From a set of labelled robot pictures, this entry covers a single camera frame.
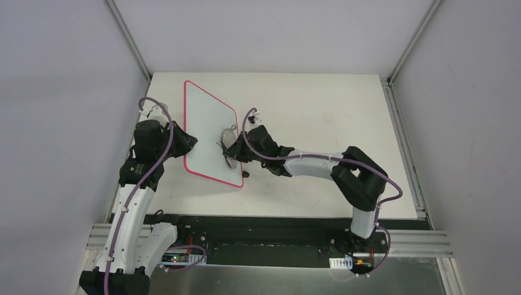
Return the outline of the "grey eraser cloth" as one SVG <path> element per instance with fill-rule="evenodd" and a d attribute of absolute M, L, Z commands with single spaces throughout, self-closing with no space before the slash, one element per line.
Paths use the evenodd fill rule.
<path fill-rule="evenodd" d="M 236 130 L 237 130 L 237 126 L 235 124 L 233 124 L 229 128 L 222 129 L 220 147 L 222 148 L 223 151 L 225 151 L 226 149 L 231 147 L 231 145 L 233 145 L 234 142 L 236 141 L 236 139 L 237 139 L 237 134 L 235 132 Z M 237 167 L 236 160 L 234 160 L 233 158 L 231 158 L 227 155 L 225 155 L 224 158 L 230 169 L 232 169 L 232 170 L 236 169 L 236 167 Z"/>

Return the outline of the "pink-framed whiteboard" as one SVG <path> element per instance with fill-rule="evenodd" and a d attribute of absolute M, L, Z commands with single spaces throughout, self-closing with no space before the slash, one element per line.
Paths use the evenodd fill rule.
<path fill-rule="evenodd" d="M 184 156 L 185 169 L 202 178 L 243 187 L 242 164 L 237 162 L 236 169 L 230 169 L 220 147 L 222 129 L 233 124 L 238 127 L 234 108 L 190 80 L 184 82 L 183 103 L 184 131 L 198 139 Z"/>

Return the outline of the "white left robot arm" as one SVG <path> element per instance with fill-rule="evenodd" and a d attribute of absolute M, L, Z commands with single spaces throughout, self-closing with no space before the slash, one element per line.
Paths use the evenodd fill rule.
<path fill-rule="evenodd" d="M 136 124 L 134 143 L 119 170 L 116 212 L 92 270 L 82 271 L 86 294 L 148 294 L 151 274 L 167 248 L 186 244 L 185 229 L 161 222 L 139 242 L 144 220 L 164 174 L 164 161 L 188 154 L 197 139 L 175 121 L 147 119 Z"/>

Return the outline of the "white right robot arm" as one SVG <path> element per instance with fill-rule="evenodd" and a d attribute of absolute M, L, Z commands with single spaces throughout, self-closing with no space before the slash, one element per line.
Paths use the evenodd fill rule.
<path fill-rule="evenodd" d="M 218 143 L 229 167 L 238 162 L 258 161 L 275 176 L 311 176 L 333 181 L 353 207 L 349 244 L 363 252 L 373 244 L 377 202 L 383 194 L 388 174 L 356 146 L 336 154 L 310 154 L 278 145 L 260 125 L 239 136 L 235 127 L 224 129 Z"/>

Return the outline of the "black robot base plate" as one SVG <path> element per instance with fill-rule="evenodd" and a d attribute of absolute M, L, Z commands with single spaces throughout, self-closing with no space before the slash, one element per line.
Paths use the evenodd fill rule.
<path fill-rule="evenodd" d="M 345 255 L 377 258 L 388 249 L 386 234 L 374 231 L 364 240 L 349 231 L 345 218 L 267 218 L 147 214 L 147 226 L 160 222 L 178 228 L 174 246 L 196 245 L 218 266 L 325 269 Z"/>

